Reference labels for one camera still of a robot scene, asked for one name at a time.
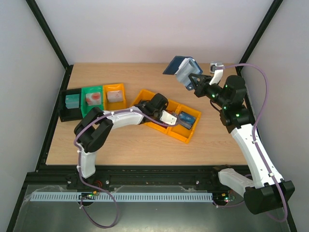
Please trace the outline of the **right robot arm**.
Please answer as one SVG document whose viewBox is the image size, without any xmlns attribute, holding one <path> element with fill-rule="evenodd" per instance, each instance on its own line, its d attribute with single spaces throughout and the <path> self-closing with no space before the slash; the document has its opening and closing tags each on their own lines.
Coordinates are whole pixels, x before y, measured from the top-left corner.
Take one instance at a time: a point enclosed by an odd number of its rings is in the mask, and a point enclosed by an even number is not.
<svg viewBox="0 0 309 232">
<path fill-rule="evenodd" d="M 208 97 L 220 107 L 220 120 L 240 147 L 252 175 L 249 179 L 233 168 L 221 165 L 215 167 L 217 173 L 211 176 L 211 185 L 215 189 L 227 186 L 234 190 L 254 215 L 278 208 L 286 211 L 295 187 L 292 181 L 283 179 L 261 143 L 253 118 L 243 104 L 247 93 L 244 79 L 231 75 L 223 87 L 208 75 L 192 73 L 189 80 L 197 97 Z"/>
</svg>

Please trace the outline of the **yellow triple storage bin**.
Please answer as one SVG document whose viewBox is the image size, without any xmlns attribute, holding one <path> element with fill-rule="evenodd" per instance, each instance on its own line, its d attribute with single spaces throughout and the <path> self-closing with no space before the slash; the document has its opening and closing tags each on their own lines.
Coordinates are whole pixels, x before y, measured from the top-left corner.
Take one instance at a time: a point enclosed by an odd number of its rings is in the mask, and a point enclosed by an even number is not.
<svg viewBox="0 0 309 232">
<path fill-rule="evenodd" d="M 191 129 L 187 129 L 182 125 L 177 125 L 175 127 L 163 127 L 153 122 L 146 122 L 145 125 L 187 144 L 190 142 L 196 130 L 197 124 L 201 117 L 201 112 L 170 99 L 168 99 L 168 102 L 169 104 L 167 106 L 167 111 L 169 113 L 176 113 L 177 115 L 180 113 L 187 113 L 195 118 L 195 122 L 193 123 Z"/>
</svg>

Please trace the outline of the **blue leather card holder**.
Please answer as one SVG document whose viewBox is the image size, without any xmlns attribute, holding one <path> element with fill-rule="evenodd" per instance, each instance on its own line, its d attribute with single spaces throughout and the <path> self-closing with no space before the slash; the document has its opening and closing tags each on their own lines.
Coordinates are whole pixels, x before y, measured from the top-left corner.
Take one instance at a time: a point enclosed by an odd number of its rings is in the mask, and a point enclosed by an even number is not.
<svg viewBox="0 0 309 232">
<path fill-rule="evenodd" d="M 192 57 L 175 56 L 166 69 L 164 75 L 175 75 L 179 83 L 183 84 L 188 91 L 194 89 L 192 82 L 189 79 L 190 74 L 200 75 L 203 70 Z"/>
</svg>

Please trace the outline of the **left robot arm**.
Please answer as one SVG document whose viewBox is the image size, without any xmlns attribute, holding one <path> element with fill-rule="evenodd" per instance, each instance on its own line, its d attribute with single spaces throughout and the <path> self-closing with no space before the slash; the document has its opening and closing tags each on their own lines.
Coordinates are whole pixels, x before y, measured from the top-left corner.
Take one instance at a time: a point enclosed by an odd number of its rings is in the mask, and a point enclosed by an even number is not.
<svg viewBox="0 0 309 232">
<path fill-rule="evenodd" d="M 102 111 L 98 107 L 91 109 L 74 129 L 73 144 L 78 148 L 77 171 L 80 176 L 89 178 L 95 173 L 97 151 L 104 145 L 112 130 L 151 121 L 166 126 L 167 123 L 160 120 L 160 117 L 166 112 L 168 105 L 167 98 L 157 93 L 150 100 L 141 100 L 123 110 Z"/>
</svg>

